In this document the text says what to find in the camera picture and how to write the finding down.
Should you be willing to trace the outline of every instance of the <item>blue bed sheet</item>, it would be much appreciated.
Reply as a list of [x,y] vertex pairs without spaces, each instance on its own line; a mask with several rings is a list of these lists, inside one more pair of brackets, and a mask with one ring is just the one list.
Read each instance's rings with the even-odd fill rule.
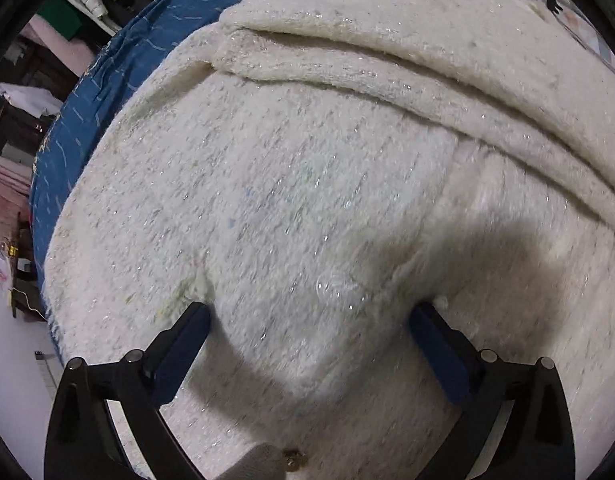
[[155,0],[112,38],[83,75],[34,162],[30,205],[40,287],[58,216],[111,120],[174,47],[239,1]]

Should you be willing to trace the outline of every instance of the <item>pink towel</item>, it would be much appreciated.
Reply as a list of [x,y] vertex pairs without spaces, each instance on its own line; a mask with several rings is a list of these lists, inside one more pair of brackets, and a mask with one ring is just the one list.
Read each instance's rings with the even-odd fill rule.
[[94,61],[94,54],[84,41],[77,38],[67,41],[41,16],[32,16],[28,25],[33,34],[24,33],[24,36],[46,46],[76,75],[81,76]]

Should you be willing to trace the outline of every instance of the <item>pink curtain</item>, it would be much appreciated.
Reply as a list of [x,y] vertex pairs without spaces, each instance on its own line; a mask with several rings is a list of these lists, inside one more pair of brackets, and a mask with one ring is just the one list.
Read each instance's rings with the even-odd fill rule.
[[22,219],[29,219],[30,185],[31,168],[0,156],[0,241],[12,235],[19,212]]

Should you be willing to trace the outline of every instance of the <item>cream knitted fabric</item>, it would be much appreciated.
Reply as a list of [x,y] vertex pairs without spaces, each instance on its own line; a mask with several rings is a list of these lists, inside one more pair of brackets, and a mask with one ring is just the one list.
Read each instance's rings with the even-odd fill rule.
[[[615,76],[527,2],[439,1],[243,0],[136,92],[63,209],[44,293],[65,357],[214,306],[162,409],[209,478],[258,442],[305,452],[296,478],[414,478],[457,416],[403,327],[435,294],[477,348],[553,357],[579,475],[615,437]],[[407,34],[385,33],[396,4]]]

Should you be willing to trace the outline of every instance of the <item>bed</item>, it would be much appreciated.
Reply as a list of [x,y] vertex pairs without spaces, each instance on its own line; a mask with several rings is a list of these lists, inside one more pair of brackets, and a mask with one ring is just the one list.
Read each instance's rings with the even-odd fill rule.
[[[34,161],[30,205],[41,290],[56,221],[107,126],[172,49],[239,1],[153,1],[112,38],[75,86]],[[50,325],[52,333],[57,330]]]

